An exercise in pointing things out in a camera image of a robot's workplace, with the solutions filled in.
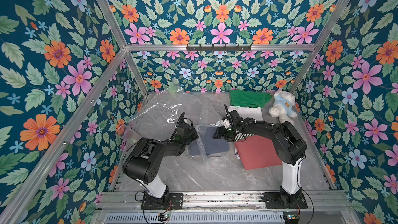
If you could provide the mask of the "green t-shirt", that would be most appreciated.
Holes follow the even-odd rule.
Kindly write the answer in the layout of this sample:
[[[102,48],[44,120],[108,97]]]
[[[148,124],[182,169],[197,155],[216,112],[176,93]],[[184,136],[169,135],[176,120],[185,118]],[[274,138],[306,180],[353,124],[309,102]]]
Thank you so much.
[[[272,95],[268,92],[252,92],[244,90],[230,91],[230,105],[232,106],[262,108],[271,99]]]

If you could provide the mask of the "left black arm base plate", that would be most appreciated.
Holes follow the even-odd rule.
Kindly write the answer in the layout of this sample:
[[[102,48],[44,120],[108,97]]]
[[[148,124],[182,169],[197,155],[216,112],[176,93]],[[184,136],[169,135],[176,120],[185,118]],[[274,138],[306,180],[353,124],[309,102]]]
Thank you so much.
[[[141,210],[180,210],[183,205],[183,193],[166,193],[162,198],[144,194]]]

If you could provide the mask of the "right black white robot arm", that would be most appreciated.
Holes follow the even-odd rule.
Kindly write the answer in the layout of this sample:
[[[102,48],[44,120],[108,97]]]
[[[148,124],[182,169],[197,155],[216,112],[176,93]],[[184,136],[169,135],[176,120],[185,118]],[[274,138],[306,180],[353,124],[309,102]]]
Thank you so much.
[[[306,157],[307,144],[291,122],[274,124],[264,120],[242,118],[236,110],[229,112],[225,106],[226,116],[222,125],[217,128],[213,138],[224,138],[227,142],[239,142],[241,134],[245,139],[248,135],[257,135],[272,141],[278,158],[283,165],[283,180],[276,199],[263,194],[262,200],[275,202],[285,208],[295,208],[305,203],[301,186],[301,165]]]

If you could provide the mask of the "green white striped garment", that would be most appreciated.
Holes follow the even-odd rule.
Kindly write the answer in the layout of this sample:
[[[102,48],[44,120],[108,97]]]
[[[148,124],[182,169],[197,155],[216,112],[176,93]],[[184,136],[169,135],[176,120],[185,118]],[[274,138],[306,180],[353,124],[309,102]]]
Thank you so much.
[[[239,133],[239,134],[237,134],[237,135],[235,136],[235,143],[244,142],[247,138],[249,138],[249,137],[251,137],[251,136],[253,136],[253,134]],[[237,150],[236,147],[235,147],[235,149],[234,149],[234,152],[235,152],[236,158],[237,158],[238,160],[241,160],[241,158],[240,158],[240,156],[239,156],[239,153],[238,153],[238,150]]]

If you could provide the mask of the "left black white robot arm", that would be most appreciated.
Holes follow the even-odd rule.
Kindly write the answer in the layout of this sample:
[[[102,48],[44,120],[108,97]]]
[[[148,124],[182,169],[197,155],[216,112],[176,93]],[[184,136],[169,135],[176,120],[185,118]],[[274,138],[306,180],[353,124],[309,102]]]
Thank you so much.
[[[169,139],[161,142],[142,138],[123,162],[123,173],[139,182],[154,199],[165,201],[169,197],[169,188],[158,175],[163,158],[182,155],[186,146],[199,138],[193,122],[184,116],[179,116]]]

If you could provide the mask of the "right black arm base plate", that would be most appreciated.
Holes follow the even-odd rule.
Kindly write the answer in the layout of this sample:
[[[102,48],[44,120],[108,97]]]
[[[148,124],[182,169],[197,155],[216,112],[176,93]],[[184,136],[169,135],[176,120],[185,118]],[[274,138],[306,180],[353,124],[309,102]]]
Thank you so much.
[[[302,192],[289,195],[280,192],[265,192],[261,199],[267,209],[308,209],[308,204]]]

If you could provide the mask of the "red garment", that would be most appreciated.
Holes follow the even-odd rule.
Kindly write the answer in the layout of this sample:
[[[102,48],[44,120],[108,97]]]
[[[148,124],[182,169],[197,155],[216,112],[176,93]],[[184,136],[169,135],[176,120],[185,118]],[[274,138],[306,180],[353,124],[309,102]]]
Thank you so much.
[[[250,136],[242,142],[236,142],[235,148],[247,171],[282,165],[273,142],[267,138]]]

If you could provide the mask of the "clear plastic vacuum bag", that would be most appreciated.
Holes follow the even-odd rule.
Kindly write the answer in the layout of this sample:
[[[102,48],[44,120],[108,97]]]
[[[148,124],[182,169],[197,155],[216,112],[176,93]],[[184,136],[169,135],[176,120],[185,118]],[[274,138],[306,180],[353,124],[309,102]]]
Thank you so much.
[[[116,134],[131,144],[141,138],[181,144],[184,155],[200,161],[222,157],[232,145],[213,135],[229,105],[228,93],[186,93],[170,87],[150,96],[129,122],[116,128]]]

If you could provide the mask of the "dark blue garment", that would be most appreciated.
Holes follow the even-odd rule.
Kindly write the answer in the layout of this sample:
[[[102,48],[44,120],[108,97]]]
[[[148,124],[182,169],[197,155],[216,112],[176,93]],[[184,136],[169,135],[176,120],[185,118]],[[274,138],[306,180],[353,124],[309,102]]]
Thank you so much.
[[[207,156],[222,156],[228,152],[230,150],[228,142],[224,138],[214,138],[216,131],[217,127],[198,127],[199,138],[189,145],[189,154],[199,156],[205,151]]]

